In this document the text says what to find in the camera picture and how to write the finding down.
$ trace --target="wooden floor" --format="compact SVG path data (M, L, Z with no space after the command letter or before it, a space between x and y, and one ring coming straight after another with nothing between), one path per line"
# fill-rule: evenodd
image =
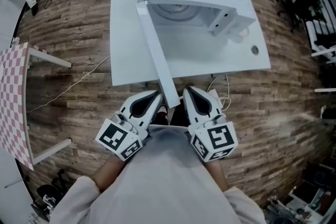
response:
M27 110L56 97L109 55L111 0L40 0L35 17L23 18L18 36L72 62L72 68L34 62L27 78ZM307 160L319 158L329 145L328 129L319 120L325 102L313 92L320 87L318 64L310 57L303 28L292 34L286 15L275 0L252 0L271 61L271 70L229 75L232 104L226 111L234 122L239 146L222 161L231 185L263 205L268 196L283 197L298 182ZM211 77L174 80L179 92L192 84L206 89ZM158 89L150 83L149 89ZM226 96L223 78L214 83ZM72 178L92 174L108 154L94 141L102 122L123 101L140 92L131 86L113 87L110 61L103 63L83 82L57 101L28 115L34 152L65 138L73 144L37 164L28 172L33 192L50 184L59 169Z

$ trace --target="sneaker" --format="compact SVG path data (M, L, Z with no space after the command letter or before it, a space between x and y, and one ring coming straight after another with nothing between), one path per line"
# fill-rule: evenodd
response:
M167 107L167 105L163 104L162 106L160 106L157 114L163 115L167 119L167 116L168 116L168 107Z
M38 12L38 4L37 3L31 8L31 11L32 11L32 15L35 16L36 13Z

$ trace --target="person's arm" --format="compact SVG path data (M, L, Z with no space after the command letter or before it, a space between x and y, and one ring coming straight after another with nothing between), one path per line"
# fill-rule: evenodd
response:
M125 166L121 159L111 156L91 177L99 191L104 192L119 176Z
M212 178L214 179L214 181L219 186L222 192L229 189L229 185L226 181L219 160L204 163L204 167L208 170L209 174L212 176Z
M251 198L236 187L229 188L218 160L204 163L204 166L229 201L241 224L266 224L262 210Z
M115 156L92 175L77 179L51 213L50 224L78 224L89 213L91 204L116 180L125 163Z

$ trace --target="white sleeve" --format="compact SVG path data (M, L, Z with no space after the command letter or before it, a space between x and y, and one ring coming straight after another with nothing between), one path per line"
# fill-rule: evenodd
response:
M260 207L241 190L233 187L223 193L241 224L266 224L264 213Z
M51 213L50 224L78 224L100 195L94 181L86 176L77 179Z

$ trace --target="pink checkered pattern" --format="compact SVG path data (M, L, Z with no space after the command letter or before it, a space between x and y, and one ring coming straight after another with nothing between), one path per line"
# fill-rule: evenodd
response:
M0 52L4 76L0 81L0 145L21 163L33 169L23 114L23 80L28 43Z

